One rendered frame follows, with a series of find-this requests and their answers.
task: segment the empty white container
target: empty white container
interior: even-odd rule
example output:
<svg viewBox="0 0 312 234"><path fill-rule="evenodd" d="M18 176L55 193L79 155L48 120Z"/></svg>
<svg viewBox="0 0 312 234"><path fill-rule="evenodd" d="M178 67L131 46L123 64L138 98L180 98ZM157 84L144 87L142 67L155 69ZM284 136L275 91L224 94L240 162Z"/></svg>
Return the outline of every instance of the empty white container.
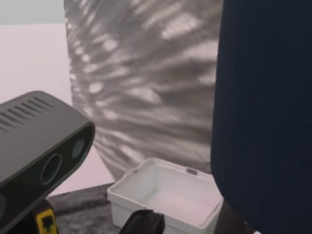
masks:
<svg viewBox="0 0 312 234"><path fill-rule="evenodd" d="M164 214L165 234L210 234L223 199L211 175L151 158L111 186L108 200L118 227L151 209Z"/></svg>

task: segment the gray curtain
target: gray curtain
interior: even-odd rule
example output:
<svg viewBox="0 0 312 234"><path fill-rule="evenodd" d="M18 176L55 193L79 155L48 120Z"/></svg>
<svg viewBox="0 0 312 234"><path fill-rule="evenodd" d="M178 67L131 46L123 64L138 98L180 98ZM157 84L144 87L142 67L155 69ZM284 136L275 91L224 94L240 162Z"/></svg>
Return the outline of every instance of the gray curtain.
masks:
<svg viewBox="0 0 312 234"><path fill-rule="evenodd" d="M209 171L220 0L65 0L75 108L114 179L158 157Z"/></svg>

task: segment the camera vent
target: camera vent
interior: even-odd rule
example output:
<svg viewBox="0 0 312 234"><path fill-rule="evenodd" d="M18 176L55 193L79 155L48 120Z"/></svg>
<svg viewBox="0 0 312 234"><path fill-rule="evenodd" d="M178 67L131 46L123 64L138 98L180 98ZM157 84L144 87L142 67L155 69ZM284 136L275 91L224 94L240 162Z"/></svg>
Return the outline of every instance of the camera vent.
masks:
<svg viewBox="0 0 312 234"><path fill-rule="evenodd" d="M21 102L5 112L0 112L0 132L8 133L12 129L17 129L51 109L54 109L53 105L38 97Z"/></svg>

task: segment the yellow label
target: yellow label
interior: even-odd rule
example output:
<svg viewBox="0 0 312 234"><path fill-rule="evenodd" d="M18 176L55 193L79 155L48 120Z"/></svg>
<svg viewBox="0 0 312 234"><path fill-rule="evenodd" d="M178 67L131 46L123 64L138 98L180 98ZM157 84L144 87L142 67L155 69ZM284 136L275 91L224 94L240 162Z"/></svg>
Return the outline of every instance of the yellow label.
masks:
<svg viewBox="0 0 312 234"><path fill-rule="evenodd" d="M41 212L36 217L39 234L58 234L52 209Z"/></svg>

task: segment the dark tabletop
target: dark tabletop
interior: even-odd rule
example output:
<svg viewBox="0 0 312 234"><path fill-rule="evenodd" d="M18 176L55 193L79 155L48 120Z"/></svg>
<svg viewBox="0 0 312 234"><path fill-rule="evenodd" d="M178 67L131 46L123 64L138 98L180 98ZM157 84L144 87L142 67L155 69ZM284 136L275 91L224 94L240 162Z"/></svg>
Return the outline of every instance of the dark tabletop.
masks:
<svg viewBox="0 0 312 234"><path fill-rule="evenodd" d="M48 197L60 234L118 234L106 191L111 184Z"/></svg>

